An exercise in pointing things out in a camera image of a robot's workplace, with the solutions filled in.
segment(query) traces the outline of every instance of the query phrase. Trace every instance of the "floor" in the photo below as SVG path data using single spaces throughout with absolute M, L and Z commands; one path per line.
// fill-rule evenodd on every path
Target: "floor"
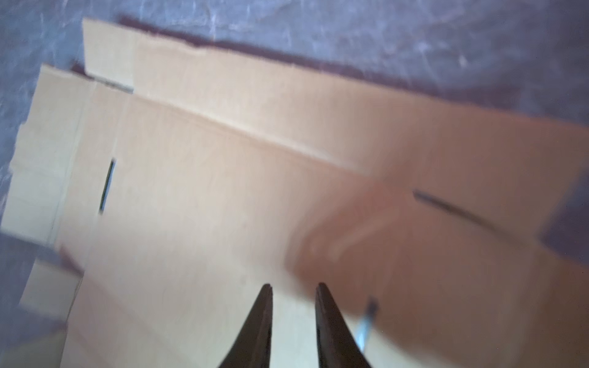
M 447 100 L 589 125 L 588 15 L 583 0 L 3 0 L 0 208 L 39 67 L 83 70 L 84 16 Z M 571 190 L 546 244 L 589 264 L 589 247 L 582 246 L 589 244 L 587 223 L 589 173 Z M 0 236 L 0 352 L 57 328 L 16 306 L 39 252 Z

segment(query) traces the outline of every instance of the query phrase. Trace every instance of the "cardboard flap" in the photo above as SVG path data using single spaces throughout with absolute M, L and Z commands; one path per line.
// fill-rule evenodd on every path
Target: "cardboard flap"
M 112 368 L 88 347 L 73 329 L 68 330 L 60 368 Z
M 57 235 L 80 121 L 95 82 L 41 67 L 27 122 L 20 127 L 1 230 L 47 245 Z
M 132 89 L 135 42 L 141 32 L 87 18 L 82 29 L 86 74 Z

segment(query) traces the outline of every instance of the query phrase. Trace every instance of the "cardboard slot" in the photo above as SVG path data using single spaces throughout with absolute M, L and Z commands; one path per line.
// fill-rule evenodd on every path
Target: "cardboard slot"
M 470 221 L 476 225 L 486 228 L 487 230 L 493 231 L 494 233 L 505 235 L 508 234 L 507 232 L 493 225 L 484 218 L 429 193 L 420 190 L 413 190 L 413 197 L 418 201 L 421 201 L 427 205 L 431 205 L 450 215 L 458 216 L 466 221 Z
M 108 167 L 107 178 L 104 181 L 104 189 L 102 190 L 102 197 L 100 198 L 100 206 L 98 208 L 98 212 L 101 214 L 104 212 L 104 206 L 106 205 L 106 202 L 107 202 L 108 189 L 110 188 L 110 183 L 112 180 L 112 173 L 114 171 L 115 164 L 116 164 L 116 160 L 113 158 L 111 160 L 110 166 Z

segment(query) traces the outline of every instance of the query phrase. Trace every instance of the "flattened cardboard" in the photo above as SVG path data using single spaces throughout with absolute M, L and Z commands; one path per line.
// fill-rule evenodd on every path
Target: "flattened cardboard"
M 74 302 L 80 276 L 52 264 L 35 261 L 20 306 L 65 321 Z
M 374 367 L 530 366 L 546 344 L 535 331 L 589 306 L 587 276 L 557 292 L 571 269 L 535 240 L 586 163 L 586 130 L 97 21 L 84 39 L 88 74 L 134 93 L 83 81 L 55 242 L 85 269 L 66 362 L 217 366 L 267 282 L 274 367 L 317 364 L 319 281 L 344 311 L 380 299 Z M 416 202 L 416 188 L 517 241 Z M 560 295 L 577 304 L 555 307 Z M 582 321 L 552 331 L 587 337 Z M 574 351 L 589 353 L 534 363 Z

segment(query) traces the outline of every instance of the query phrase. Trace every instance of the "cardboard box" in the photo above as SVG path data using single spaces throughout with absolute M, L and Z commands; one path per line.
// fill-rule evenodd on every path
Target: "cardboard box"
M 379 299 L 374 367 L 587 361 L 589 278 L 536 240 L 586 129 L 97 21 L 84 45 L 96 81 L 43 66 L 12 163 L 59 190 L 2 222 L 85 270 L 62 367 L 216 367 L 267 282 L 272 366 L 316 366 L 319 281 Z

